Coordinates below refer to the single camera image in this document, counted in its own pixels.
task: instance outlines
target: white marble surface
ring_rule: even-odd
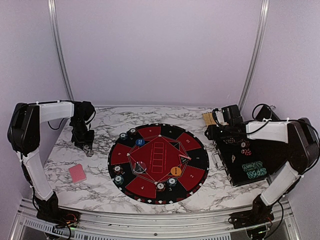
[[[212,161],[213,143],[206,130],[202,113],[211,111],[199,107],[102,107],[97,108],[91,129],[95,130],[94,156],[71,143],[71,127],[64,127],[44,171],[59,198],[59,205],[77,209],[113,213],[186,213],[219,210],[251,204],[267,186],[259,181],[232,187],[224,170],[218,171]],[[204,185],[192,196],[180,202],[153,205],[138,202],[122,193],[108,173],[108,154],[120,133],[144,124],[172,124],[184,128],[205,145],[210,170]],[[68,169],[82,164],[86,180],[72,183]]]

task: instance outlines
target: robotic arm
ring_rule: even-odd
[[[15,106],[7,137],[32,187],[32,201],[37,203],[37,206],[34,204],[38,210],[37,218],[56,224],[65,224],[70,216],[72,221],[79,218],[78,212],[59,208],[58,197],[46,178],[39,155],[40,124],[70,118],[69,125],[73,127],[71,141],[84,150],[87,157],[91,157],[95,133],[88,130],[87,125],[95,113],[95,108],[88,101],[18,103]]]
[[[318,139],[307,118],[280,120],[270,108],[266,111],[265,107],[258,115],[261,119],[265,118],[264,121],[244,122],[237,105],[215,109],[212,116],[217,124],[210,125],[205,132],[218,148],[221,142],[242,147],[246,145],[244,141],[250,142],[250,148],[259,152],[259,160],[268,173],[278,173],[270,186],[254,199],[252,210],[231,214],[230,222],[234,228],[249,227],[267,222],[267,218],[273,219],[273,205],[296,186],[320,155]]]

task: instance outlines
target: metal rail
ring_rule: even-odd
[[[50,16],[50,22],[52,26],[55,49],[58,55],[58,60],[59,60],[60,70],[62,73],[62,79],[63,79],[65,91],[69,100],[74,101],[75,98],[71,89],[67,67],[65,63],[65,58],[62,50],[61,40],[60,40],[58,19],[57,19],[57,13],[56,13],[56,0],[48,0],[48,7],[49,7],[49,16]]]
[[[269,2],[270,0],[262,0],[262,5],[261,5],[261,12],[260,12],[260,18],[259,18],[259,23],[258,23],[258,29],[256,32],[256,37],[255,37],[255,43],[254,43],[254,48],[253,48],[253,53],[251,57],[251,62],[249,66],[248,73],[246,75],[245,83],[243,86],[243,90],[241,93],[241,97],[238,103],[240,111],[243,110],[243,107],[246,103],[248,93],[250,90],[251,83],[253,81],[255,69],[256,69],[256,64],[257,60],[259,57],[259,53],[261,51],[265,31],[266,31],[266,25],[267,25],[267,16],[268,16],[268,11],[269,11]]]
[[[283,201],[282,204],[284,207],[284,219],[291,223],[293,213],[290,204],[288,201]],[[247,205],[214,211],[170,214],[111,213],[76,209],[81,215],[77,228],[72,229],[72,239],[83,239],[84,236],[87,236],[87,239],[90,239],[88,238],[90,236],[92,236],[92,239],[94,239],[94,236],[100,236],[101,240],[104,240],[102,236],[109,240],[214,239],[215,236],[228,236],[232,232],[248,229],[234,229],[233,225],[228,222],[228,219],[231,213],[249,210],[251,207],[251,205]],[[276,204],[273,207],[273,214],[275,217],[274,222],[281,219],[282,210],[280,205]],[[37,227],[38,230],[41,229],[44,232],[46,228],[48,232],[52,231],[50,227],[53,227],[54,224],[41,221],[36,218],[36,215],[37,211],[34,209],[32,201],[24,198],[20,204],[10,239],[19,239],[15,237],[21,231],[21,225]],[[67,230],[62,232],[60,234],[68,235]]]

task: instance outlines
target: red and black board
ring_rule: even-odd
[[[209,157],[189,131],[169,124],[147,124],[116,140],[108,156],[108,170],[115,185],[130,198],[172,204],[204,184]]]

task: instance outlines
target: purple wall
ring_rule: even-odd
[[[270,1],[262,51],[243,115],[258,103],[281,118],[308,117],[320,131],[320,3]],[[290,193],[303,240],[320,239],[320,164]]]
[[[67,96],[46,1],[0,1],[0,35],[0,236],[7,239],[21,198],[31,192],[7,140],[15,105]],[[58,135],[59,131],[41,126],[43,158],[50,153]]]
[[[259,0],[57,1],[74,96],[96,105],[237,103],[260,10]]]

